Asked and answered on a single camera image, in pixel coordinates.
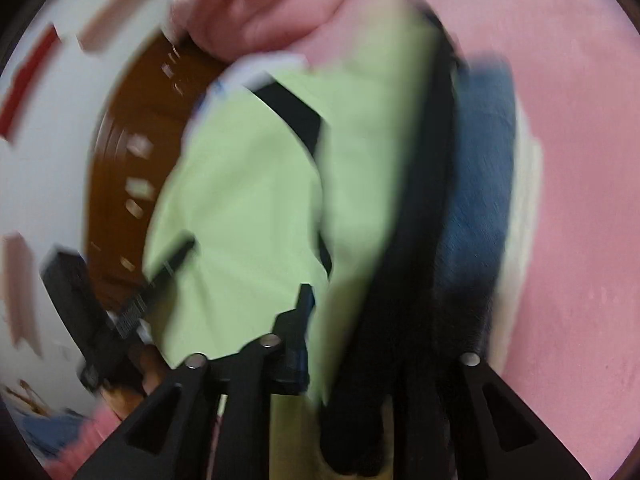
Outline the person's left hand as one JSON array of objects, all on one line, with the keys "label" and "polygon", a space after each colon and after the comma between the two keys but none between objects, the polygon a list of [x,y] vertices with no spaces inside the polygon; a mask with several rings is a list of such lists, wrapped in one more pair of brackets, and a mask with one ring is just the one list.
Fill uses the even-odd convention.
[{"label": "person's left hand", "polygon": [[132,376],[126,382],[106,382],[101,396],[120,419],[131,415],[167,377],[171,368],[155,344],[138,344],[130,349],[128,363]]}]

